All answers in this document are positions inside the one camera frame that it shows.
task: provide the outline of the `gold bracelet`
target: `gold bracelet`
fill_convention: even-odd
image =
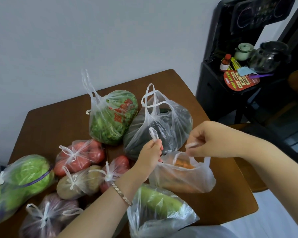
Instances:
[[[124,194],[120,191],[120,189],[116,186],[116,184],[113,182],[111,184],[114,189],[117,191],[117,193],[123,198],[124,201],[126,201],[126,203],[129,205],[129,206],[132,206],[133,204],[126,198],[126,196],[124,196]]]

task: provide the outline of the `person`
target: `person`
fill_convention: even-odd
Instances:
[[[186,153],[194,157],[242,157],[253,165],[259,176],[298,224],[298,164],[273,144],[223,124],[205,121],[194,128],[187,144],[198,142]],[[149,141],[144,145],[135,165],[115,181],[128,200],[132,200],[141,184],[159,162],[161,140]],[[128,204],[111,187],[82,214],[73,220],[58,238],[112,237]],[[222,226],[187,227],[175,234],[176,237],[236,238]]]

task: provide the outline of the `white bottle label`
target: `white bottle label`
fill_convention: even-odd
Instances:
[[[227,70],[228,67],[229,67],[229,64],[224,65],[224,64],[221,63],[221,65],[220,65],[220,69],[223,70],[223,71]]]

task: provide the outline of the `glass teapot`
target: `glass teapot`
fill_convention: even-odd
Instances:
[[[273,72],[278,65],[290,62],[287,44],[280,41],[263,42],[250,59],[249,67],[259,74]]]

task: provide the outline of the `small bottle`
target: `small bottle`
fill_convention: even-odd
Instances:
[[[226,54],[225,58],[221,62],[220,71],[225,72],[228,69],[228,66],[230,63],[231,63],[231,55]]]

